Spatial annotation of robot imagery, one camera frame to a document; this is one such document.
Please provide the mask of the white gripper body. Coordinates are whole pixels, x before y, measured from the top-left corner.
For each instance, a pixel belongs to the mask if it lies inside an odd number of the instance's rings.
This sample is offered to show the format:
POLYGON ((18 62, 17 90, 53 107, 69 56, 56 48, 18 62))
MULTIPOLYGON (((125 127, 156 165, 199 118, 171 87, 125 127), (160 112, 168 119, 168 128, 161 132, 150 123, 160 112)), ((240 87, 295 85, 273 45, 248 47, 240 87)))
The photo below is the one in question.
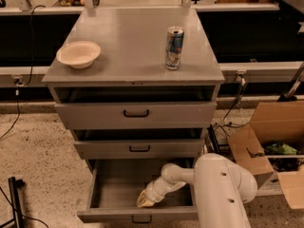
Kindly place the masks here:
POLYGON ((185 185, 184 181, 169 182, 164 178, 151 181, 145 188, 146 196, 155 203, 161 202, 168 193, 175 192, 185 185))

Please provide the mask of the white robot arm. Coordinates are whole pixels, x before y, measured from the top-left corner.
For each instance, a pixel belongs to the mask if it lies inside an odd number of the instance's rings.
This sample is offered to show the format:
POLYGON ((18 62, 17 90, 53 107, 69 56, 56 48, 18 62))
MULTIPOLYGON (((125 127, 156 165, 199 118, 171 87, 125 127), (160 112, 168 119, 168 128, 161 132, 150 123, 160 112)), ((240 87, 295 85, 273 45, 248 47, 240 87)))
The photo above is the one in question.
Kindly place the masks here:
POLYGON ((256 197, 257 181, 248 170, 215 153, 200 156, 192 168, 164 165, 161 175, 142 190, 137 205, 151 207, 186 184, 194 189, 199 228, 251 228, 244 205, 256 197))

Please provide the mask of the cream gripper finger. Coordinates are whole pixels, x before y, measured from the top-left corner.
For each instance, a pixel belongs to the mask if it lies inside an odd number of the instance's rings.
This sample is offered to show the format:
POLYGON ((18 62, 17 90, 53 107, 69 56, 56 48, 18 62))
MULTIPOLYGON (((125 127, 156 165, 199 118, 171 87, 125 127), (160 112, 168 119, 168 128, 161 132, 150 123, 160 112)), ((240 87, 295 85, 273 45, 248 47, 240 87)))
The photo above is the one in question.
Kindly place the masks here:
POLYGON ((150 199, 147 199, 147 198, 138 199, 138 206, 141 208, 152 207, 154 205, 155 205, 155 201, 152 201, 150 199))
POLYGON ((145 191, 142 191, 138 197, 138 199, 141 199, 141 198, 147 198, 146 196, 146 192, 145 191))

